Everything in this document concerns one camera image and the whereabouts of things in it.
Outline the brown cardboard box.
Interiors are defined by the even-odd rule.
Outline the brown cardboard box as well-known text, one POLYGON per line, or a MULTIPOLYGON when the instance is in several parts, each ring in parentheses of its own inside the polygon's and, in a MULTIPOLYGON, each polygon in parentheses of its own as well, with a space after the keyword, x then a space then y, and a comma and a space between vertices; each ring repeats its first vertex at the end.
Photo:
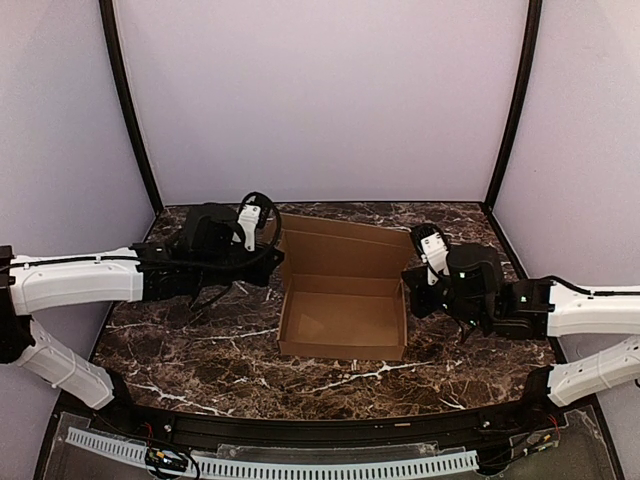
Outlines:
POLYGON ((285 214, 277 341, 287 356, 399 361, 408 343, 407 232, 285 214))

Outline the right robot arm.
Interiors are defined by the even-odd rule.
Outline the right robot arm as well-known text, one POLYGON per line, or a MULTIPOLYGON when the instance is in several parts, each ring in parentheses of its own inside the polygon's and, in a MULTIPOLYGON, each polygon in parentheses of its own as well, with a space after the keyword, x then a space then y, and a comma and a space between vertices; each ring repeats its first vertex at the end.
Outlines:
POLYGON ((524 400, 557 407, 639 377, 639 290, 580 287, 548 276, 507 282, 496 249, 428 239, 422 264, 403 271, 417 318, 441 311, 483 335, 541 340, 577 334, 621 335, 595 354, 532 371, 524 400))

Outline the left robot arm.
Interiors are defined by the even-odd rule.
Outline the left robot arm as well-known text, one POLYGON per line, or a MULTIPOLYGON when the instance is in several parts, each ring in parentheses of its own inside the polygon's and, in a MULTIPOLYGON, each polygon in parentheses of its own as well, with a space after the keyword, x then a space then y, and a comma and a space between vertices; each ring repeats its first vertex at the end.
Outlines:
POLYGON ((188 296, 237 281, 266 287, 284 254, 277 247, 282 217, 258 192, 236 209, 191 207, 165 242, 58 257, 16 255, 1 248, 1 362, 25 368, 94 411, 128 408, 122 377, 76 354, 33 315, 54 307, 99 302, 148 302, 188 296))

